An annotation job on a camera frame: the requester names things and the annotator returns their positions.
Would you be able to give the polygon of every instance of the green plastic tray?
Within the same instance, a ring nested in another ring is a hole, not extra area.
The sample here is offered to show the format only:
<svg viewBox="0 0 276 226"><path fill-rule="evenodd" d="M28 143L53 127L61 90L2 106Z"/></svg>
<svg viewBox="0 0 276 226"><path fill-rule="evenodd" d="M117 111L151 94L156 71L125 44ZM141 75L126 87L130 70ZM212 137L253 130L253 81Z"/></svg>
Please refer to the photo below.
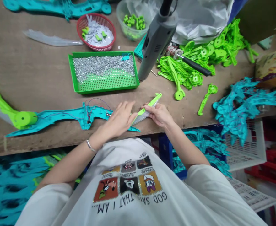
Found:
<svg viewBox="0 0 276 226"><path fill-rule="evenodd" d="M89 78L83 83L77 81L73 58L115 57L121 56L123 53L129 53L133 56L135 76L131 76L127 72L121 72L119 70L116 70L115 72L111 72L114 76L100 77L97 75L92 75L89 76ZM121 89L134 89L137 88L140 84L138 79L138 72L134 52L73 52L72 54L73 55L68 54L68 58L70 63L74 92L76 93L89 94Z"/></svg>

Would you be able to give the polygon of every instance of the white plastic crate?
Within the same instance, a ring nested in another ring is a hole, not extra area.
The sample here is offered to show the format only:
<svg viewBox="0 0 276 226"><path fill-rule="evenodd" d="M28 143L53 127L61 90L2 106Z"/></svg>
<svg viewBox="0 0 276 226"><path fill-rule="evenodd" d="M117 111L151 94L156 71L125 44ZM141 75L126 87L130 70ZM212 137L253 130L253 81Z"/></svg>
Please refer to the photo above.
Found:
<svg viewBox="0 0 276 226"><path fill-rule="evenodd" d="M234 178L227 177L230 184L236 190L236 192L242 197L242 199L257 213L265 210L271 206L275 206L276 210L276 199L270 197L260 191L236 180Z"/></svg>
<svg viewBox="0 0 276 226"><path fill-rule="evenodd" d="M247 128L248 136L243 147L240 146L239 139L235 141L234 145L231 145L230 135L225 135L227 150L230 152L230 156L227 156L230 172L262 164L267 161L262 120L247 120Z"/></svg>

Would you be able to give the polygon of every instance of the left hand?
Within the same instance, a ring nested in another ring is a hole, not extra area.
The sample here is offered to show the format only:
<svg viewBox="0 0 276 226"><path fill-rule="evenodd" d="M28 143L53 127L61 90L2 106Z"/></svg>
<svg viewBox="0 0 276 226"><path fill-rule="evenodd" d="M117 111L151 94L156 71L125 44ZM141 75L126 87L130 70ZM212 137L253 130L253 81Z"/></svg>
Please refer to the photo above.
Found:
<svg viewBox="0 0 276 226"><path fill-rule="evenodd" d="M135 101L121 102L110 118L91 136L105 137L106 141L122 135L132 125L138 113L132 113Z"/></svg>

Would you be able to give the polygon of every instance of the graphic print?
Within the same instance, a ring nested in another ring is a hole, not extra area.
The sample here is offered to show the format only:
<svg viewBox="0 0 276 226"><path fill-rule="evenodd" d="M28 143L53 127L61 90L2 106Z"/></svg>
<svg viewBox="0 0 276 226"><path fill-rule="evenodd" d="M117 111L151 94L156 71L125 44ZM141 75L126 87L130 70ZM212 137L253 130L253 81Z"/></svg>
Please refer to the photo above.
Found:
<svg viewBox="0 0 276 226"><path fill-rule="evenodd" d="M93 202L108 200L118 197L118 178L113 177L99 181Z"/></svg>
<svg viewBox="0 0 276 226"><path fill-rule="evenodd" d="M135 162L122 164L121 173L134 172L136 170Z"/></svg>
<svg viewBox="0 0 276 226"><path fill-rule="evenodd" d="M146 156L145 158L137 161L137 167L138 169L143 169L145 167L152 166L150 162L150 158Z"/></svg>
<svg viewBox="0 0 276 226"><path fill-rule="evenodd" d="M135 193L136 195L140 194L137 177L133 177L133 178L121 177L119 188L120 188L120 194L123 194L126 191L131 191L131 192Z"/></svg>
<svg viewBox="0 0 276 226"><path fill-rule="evenodd" d="M141 184L142 195L151 195L162 190L155 171L140 175L139 181Z"/></svg>
<svg viewBox="0 0 276 226"><path fill-rule="evenodd" d="M113 166L109 169L106 169L105 171L102 172L102 175L103 174L106 174L106 173L112 173L112 172L120 172L120 166Z"/></svg>

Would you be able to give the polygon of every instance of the wooden workbench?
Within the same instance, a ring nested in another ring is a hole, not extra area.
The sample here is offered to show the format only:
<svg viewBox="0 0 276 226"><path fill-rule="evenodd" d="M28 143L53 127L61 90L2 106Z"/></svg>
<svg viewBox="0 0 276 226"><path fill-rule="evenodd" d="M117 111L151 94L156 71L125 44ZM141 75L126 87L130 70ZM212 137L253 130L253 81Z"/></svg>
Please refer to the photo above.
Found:
<svg viewBox="0 0 276 226"><path fill-rule="evenodd" d="M134 51L138 42L132 42L123 36L115 8L116 6L113 6L113 12L108 16L117 32L113 51ZM155 93L162 93L160 102L168 107L175 122L181 128L205 126L216 123L214 120L216 113L212 109L212 103L227 94L230 84L245 76L252 76L253 73L254 66L247 59L247 54L240 51L236 67L216 66L216 76L204 77L202 86L194 87L190 91L183 87L186 97L181 101L174 100L176 86L173 82L160 76L156 77L152 73L134 90L79 95L73 90L68 54L90 51L90 49L86 45L49 46L26 38L22 33L23 30L33 29L49 36L56 35L79 40L76 22L71 20L68 23L65 18L33 15L25 11L13 13L0 1L0 94L14 109L35 112L66 110L81 107L86 99L99 97L112 109L115 109L121 101L135 100L133 111L138 111L139 107L146 101L150 101ZM254 48L259 53L263 53L258 46ZM268 52L275 50L276 40ZM203 115L198 116L197 111L210 83L217 85L219 91L210 96ZM77 121L61 121L32 135L6 138L6 134L16 129L0 118L0 155L76 145L89 138L103 122L104 120L97 119L90 130L83 131ZM142 121L136 127L141 130L141 133L126 132L124 137L162 132L162 129L150 119Z"/></svg>

